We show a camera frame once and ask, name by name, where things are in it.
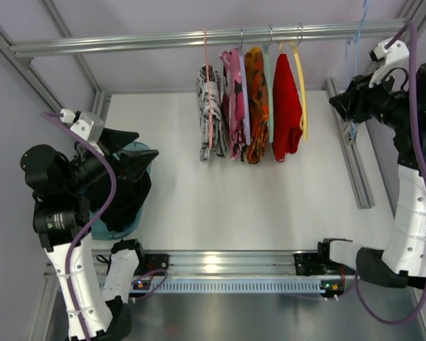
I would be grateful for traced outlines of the black trousers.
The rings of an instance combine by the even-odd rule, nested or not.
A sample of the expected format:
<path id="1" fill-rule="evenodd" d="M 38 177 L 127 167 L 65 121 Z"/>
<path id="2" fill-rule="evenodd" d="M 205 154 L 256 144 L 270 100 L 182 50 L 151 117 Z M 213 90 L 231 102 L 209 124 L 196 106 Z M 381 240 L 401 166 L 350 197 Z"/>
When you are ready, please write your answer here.
<path id="1" fill-rule="evenodd" d="M 106 202 L 111 189 L 108 175 L 89 186 L 85 196 L 90 210 L 95 213 Z M 116 192 L 108 208 L 99 218 L 108 232 L 124 232 L 136 219 L 151 189 L 151 178 L 146 171 L 135 183 L 127 179 L 116 180 Z"/>

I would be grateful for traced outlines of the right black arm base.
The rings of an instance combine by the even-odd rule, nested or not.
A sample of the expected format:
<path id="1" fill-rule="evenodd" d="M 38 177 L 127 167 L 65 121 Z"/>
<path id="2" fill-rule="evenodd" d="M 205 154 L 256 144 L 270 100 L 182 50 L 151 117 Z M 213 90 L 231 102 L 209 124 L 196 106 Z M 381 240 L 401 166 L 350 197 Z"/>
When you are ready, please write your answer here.
<path id="1" fill-rule="evenodd" d="M 314 252 L 296 253 L 293 255 L 293 260 L 297 276 L 338 279 L 355 274 L 355 271 L 349 267 L 324 260 Z"/>

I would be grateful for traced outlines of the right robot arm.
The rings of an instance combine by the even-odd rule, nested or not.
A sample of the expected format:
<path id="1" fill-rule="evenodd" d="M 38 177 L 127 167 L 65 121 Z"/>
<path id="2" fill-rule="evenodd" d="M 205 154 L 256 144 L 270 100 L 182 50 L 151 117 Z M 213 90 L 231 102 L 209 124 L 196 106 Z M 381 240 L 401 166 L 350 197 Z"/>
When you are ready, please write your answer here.
<path id="1" fill-rule="evenodd" d="M 379 85 L 371 76 L 356 76 L 346 91 L 329 103 L 344 121 L 376 119 L 392 128 L 398 151 L 399 194 L 394 230 L 385 249 L 372 249 L 347 239 L 324 239 L 318 252 L 332 263 L 357 271 L 361 280 L 387 288 L 423 289 L 426 282 L 426 189 L 410 128 L 409 93 L 394 91 L 388 72 Z M 426 63 L 416 72 L 417 122 L 426 165 Z"/>

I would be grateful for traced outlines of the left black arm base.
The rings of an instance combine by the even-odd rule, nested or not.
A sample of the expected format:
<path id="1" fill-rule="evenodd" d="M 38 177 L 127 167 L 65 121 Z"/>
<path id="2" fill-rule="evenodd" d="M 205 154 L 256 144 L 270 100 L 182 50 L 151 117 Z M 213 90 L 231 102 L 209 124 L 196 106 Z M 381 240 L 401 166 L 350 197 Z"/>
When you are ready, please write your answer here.
<path id="1" fill-rule="evenodd" d="M 139 265 L 134 271 L 135 276 L 142 276 L 152 270 L 156 269 L 165 269 L 169 267 L 169 254 L 145 254 L 144 256 L 139 256 Z"/>

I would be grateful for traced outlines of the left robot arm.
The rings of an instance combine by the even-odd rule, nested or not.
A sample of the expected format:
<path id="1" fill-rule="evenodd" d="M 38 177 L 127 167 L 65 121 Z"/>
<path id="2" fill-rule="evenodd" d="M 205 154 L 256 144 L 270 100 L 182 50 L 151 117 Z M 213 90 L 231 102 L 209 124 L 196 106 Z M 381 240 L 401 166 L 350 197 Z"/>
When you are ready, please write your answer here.
<path id="1" fill-rule="evenodd" d="M 89 151 L 69 160 L 47 144 L 21 158 L 35 202 L 33 229 L 58 277 L 70 340 L 122 340 L 131 331 L 129 291 L 146 260 L 141 243 L 115 242 L 100 284 L 92 242 L 95 222 L 110 232 L 134 226 L 151 189 L 149 168 L 158 151 L 137 147 L 137 138 L 136 132 L 105 129 L 103 160 Z"/>

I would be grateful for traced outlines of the blue hanger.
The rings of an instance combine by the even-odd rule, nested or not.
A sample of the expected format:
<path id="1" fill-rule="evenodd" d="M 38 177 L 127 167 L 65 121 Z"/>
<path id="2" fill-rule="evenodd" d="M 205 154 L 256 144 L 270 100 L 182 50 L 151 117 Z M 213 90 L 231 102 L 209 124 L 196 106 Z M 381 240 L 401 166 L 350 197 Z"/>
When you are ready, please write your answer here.
<path id="1" fill-rule="evenodd" d="M 351 39 L 346 40 L 345 44 L 345 63 L 346 63 L 346 81 L 350 82 L 353 76 L 358 75 L 359 73 L 359 41 L 361 39 L 361 33 L 363 30 L 363 26 L 367 17 L 368 8 L 369 8 L 369 0 L 364 0 L 363 2 L 363 13 L 362 17 L 359 21 L 358 30 L 355 35 Z M 354 45 L 354 69 L 353 72 L 349 67 L 349 46 Z"/>

